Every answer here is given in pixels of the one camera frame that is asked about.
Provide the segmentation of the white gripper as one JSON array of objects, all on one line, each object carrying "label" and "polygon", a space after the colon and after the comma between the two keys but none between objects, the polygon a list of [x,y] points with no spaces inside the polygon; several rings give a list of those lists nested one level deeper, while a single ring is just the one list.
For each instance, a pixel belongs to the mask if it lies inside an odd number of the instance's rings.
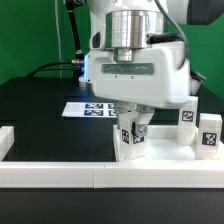
[{"label": "white gripper", "polygon": [[115,62],[113,56],[112,51],[92,50],[87,61],[88,81],[96,96],[119,100],[115,102],[118,123],[134,119],[137,112],[135,136],[147,135],[154,107],[176,109],[187,101],[189,61],[179,68],[184,58],[182,42],[136,50],[133,62]]}]

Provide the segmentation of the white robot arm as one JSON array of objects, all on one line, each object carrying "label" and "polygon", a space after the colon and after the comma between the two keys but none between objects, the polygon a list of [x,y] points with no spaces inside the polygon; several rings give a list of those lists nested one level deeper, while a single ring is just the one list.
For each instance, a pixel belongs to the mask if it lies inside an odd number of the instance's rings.
[{"label": "white robot arm", "polygon": [[156,108],[176,109],[205,77],[190,69],[180,28],[209,25],[224,14],[224,0],[64,0],[67,11],[90,10],[90,51],[77,51],[79,80],[116,102],[119,116],[137,113],[132,133],[147,134]]}]

